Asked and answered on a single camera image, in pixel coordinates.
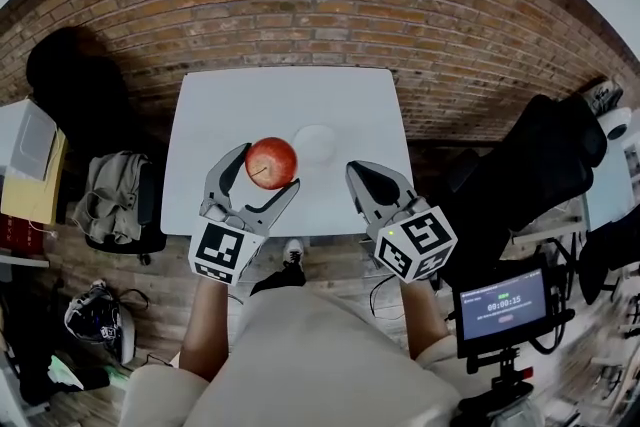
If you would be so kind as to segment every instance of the shoe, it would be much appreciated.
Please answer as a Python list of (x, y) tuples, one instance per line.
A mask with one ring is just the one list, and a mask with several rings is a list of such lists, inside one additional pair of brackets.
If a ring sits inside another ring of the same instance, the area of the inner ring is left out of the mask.
[(285, 267), (291, 264), (298, 264), (302, 269), (302, 257), (304, 256), (304, 246), (300, 239), (289, 239), (284, 247), (282, 263)]

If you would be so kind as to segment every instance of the shirt sleeve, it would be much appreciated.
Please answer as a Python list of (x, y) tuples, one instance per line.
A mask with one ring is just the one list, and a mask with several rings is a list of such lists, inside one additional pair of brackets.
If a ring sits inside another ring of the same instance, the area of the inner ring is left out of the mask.
[(458, 344), (453, 335), (422, 351), (416, 358), (416, 363), (451, 384), (462, 398), (476, 397), (489, 391), (491, 378), (500, 374), (495, 365), (482, 367), (477, 374), (468, 374), (467, 360), (458, 359)]
[(119, 426), (182, 426), (208, 385), (202, 377), (178, 368), (139, 368), (131, 374)]

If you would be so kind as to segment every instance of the forearm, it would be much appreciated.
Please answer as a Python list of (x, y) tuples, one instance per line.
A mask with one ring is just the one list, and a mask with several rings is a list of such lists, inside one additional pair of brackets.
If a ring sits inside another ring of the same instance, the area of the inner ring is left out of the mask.
[(400, 282), (400, 293), (407, 323), (409, 355), (416, 359), (422, 351), (449, 335), (440, 315), (438, 302), (429, 281)]
[(229, 356), (227, 303), (227, 285), (200, 278), (182, 342), (180, 368), (207, 381), (213, 380)]

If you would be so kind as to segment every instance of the brick wall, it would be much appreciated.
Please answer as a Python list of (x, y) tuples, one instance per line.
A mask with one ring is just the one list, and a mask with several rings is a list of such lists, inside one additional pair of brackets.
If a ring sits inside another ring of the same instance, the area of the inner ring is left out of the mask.
[(585, 0), (11, 0), (0, 10), (0, 102), (28, 92), (31, 48), (85, 25), (132, 102), (169, 131), (189, 71), (273, 65), (392, 71), (410, 139), (501, 138), (537, 93), (614, 77), (635, 105), (640, 65)]

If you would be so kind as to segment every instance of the gray jacket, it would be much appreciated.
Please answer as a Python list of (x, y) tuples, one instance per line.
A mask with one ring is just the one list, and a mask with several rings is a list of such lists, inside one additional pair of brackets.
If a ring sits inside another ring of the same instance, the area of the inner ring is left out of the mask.
[(113, 235), (116, 244), (140, 240), (138, 186), (140, 168), (147, 157), (121, 151), (94, 158), (84, 197), (73, 213), (73, 220), (92, 240), (103, 243)]

